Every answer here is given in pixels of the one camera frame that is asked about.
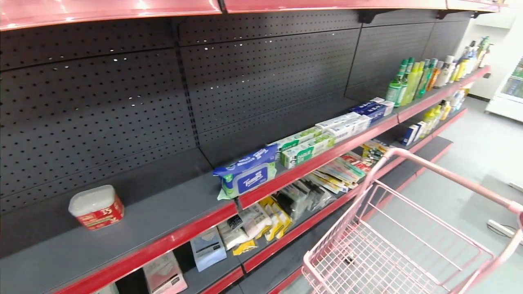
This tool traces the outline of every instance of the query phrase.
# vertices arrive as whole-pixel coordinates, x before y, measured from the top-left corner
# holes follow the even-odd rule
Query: face mask package
[[[227,252],[216,227],[199,234],[190,242],[199,272],[227,258]]]
[[[263,234],[270,229],[272,221],[260,206],[255,203],[238,213],[238,216],[243,221],[243,229],[249,239],[253,239],[256,236]]]
[[[249,237],[242,227],[233,229],[228,224],[228,221],[219,223],[216,227],[218,228],[218,232],[220,232],[220,236],[222,236],[226,250],[230,250],[236,245],[249,241]]]
[[[187,289],[172,251],[144,265],[143,272],[150,294],[175,294]]]
[[[233,199],[273,179],[276,176],[277,149],[278,145],[273,144],[227,167],[216,168],[213,175],[219,176],[222,182],[218,200]]]

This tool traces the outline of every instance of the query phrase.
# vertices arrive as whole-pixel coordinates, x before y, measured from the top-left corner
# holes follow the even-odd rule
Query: wire basket
[[[306,253],[303,274],[316,293],[463,293],[514,252],[515,233],[500,256],[473,241],[374,175],[404,156],[512,212],[523,207],[404,149],[391,149],[372,169],[351,207]]]

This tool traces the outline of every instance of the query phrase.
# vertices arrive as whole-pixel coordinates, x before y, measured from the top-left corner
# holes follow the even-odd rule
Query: wet wipes package
[[[237,162],[219,167],[213,175],[219,176],[222,189],[218,199],[232,199],[246,193],[276,176],[276,151],[273,144],[251,153]]]

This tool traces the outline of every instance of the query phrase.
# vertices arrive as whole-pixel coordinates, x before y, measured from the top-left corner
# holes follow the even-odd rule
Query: blue box
[[[350,111],[352,112],[357,112],[359,114],[363,114],[362,111],[365,111],[375,105],[377,105],[378,103],[374,102],[374,101],[369,101],[369,102],[366,102],[366,103],[363,103],[363,104],[360,104],[358,106],[355,106],[353,108],[350,109]]]
[[[373,123],[373,122],[377,121],[378,119],[382,118],[385,115],[386,110],[387,110],[386,105],[377,104],[377,105],[374,105],[374,106],[360,112],[360,114],[370,117],[370,123]]]

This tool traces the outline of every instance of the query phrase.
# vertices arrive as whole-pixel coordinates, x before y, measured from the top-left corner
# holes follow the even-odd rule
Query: yellow package
[[[243,242],[242,244],[238,245],[238,247],[232,249],[232,254],[235,256],[240,255],[240,254],[250,251],[256,247],[257,246],[256,246],[256,243],[254,242],[254,240],[249,240],[247,242]]]
[[[272,241],[276,237],[276,234],[281,229],[283,229],[283,222],[280,220],[278,214],[275,213],[274,210],[272,209],[272,205],[275,204],[276,202],[274,201],[274,199],[272,197],[269,196],[269,197],[265,197],[264,199],[260,200],[258,203],[261,205],[261,207],[263,207],[263,209],[265,210],[265,212],[269,215],[269,217],[271,219],[272,226],[271,226],[270,230],[268,230],[264,233],[264,236],[267,241]]]
[[[291,226],[292,220],[277,203],[274,203],[272,205],[272,209],[275,213],[278,214],[281,222],[283,223],[283,228],[281,228],[281,230],[276,234],[276,238],[280,239],[281,237],[283,237],[285,232],[287,232],[287,229]]]

